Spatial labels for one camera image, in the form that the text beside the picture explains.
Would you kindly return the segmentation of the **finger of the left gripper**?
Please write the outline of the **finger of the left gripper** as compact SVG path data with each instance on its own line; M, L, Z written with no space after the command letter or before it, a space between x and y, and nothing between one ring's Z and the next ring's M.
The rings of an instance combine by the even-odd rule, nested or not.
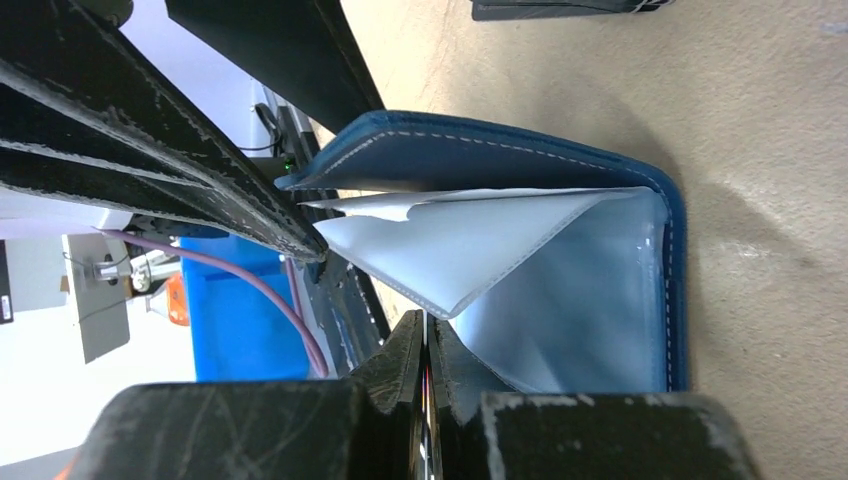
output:
M384 107L338 1L170 0L168 16L326 129Z
M1 184L328 251L290 199L107 20L74 1L1 5Z

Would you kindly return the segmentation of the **blue leather card holder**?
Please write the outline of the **blue leather card holder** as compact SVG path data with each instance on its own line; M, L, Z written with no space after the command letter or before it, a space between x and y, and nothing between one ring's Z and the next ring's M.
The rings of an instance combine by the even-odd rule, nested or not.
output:
M686 210L663 170L468 118L375 111L283 190L326 200L331 249L435 317L517 389L690 388Z

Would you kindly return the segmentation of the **single black credit card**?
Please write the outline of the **single black credit card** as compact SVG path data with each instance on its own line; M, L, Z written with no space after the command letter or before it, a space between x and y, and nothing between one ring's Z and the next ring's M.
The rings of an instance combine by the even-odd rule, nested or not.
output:
M428 367L421 374L413 406L410 478L415 480L443 479L435 390L432 374Z

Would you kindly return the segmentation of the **black credit card stack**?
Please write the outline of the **black credit card stack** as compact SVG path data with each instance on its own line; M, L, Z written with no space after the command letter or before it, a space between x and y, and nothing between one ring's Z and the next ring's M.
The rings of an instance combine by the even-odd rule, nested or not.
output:
M659 10L674 0L502 0L472 2L477 22L639 14Z

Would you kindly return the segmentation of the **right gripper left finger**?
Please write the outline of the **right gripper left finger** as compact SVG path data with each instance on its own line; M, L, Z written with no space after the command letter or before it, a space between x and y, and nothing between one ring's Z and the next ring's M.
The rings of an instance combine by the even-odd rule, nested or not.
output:
M424 315L336 380L129 387L103 409L73 479L420 479Z

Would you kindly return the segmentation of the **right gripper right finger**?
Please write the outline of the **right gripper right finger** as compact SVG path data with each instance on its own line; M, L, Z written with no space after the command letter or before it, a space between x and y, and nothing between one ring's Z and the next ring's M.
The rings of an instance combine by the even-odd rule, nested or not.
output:
M434 479L759 479L737 422L692 393L522 393L427 319Z

